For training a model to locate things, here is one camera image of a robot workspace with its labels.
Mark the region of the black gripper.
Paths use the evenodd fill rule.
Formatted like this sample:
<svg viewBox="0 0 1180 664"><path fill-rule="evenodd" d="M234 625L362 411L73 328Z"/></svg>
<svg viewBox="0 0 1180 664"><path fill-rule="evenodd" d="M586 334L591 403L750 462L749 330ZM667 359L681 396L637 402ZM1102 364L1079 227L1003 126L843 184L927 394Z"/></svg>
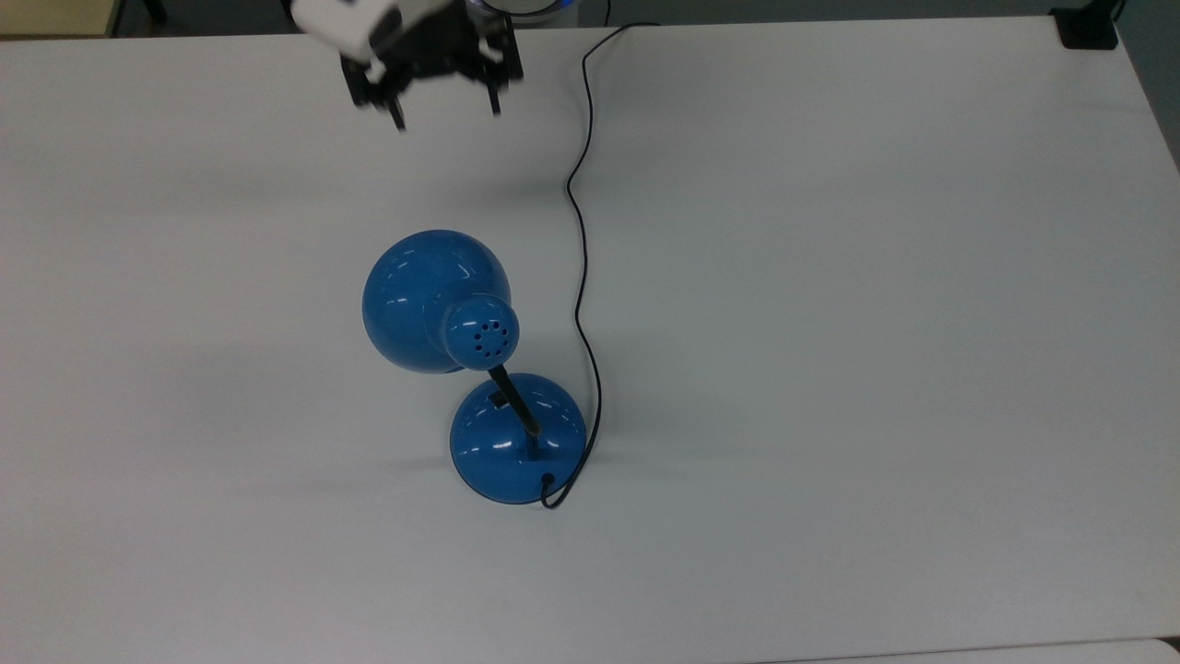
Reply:
<svg viewBox="0 0 1180 664"><path fill-rule="evenodd" d="M396 131L407 125L400 96L409 84L460 75L489 92L490 112L502 116L502 88L524 75L509 17L471 17L464 7L440 7L413 24L400 8L376 18L365 37L368 55L340 55L350 101L386 109Z"/></svg>

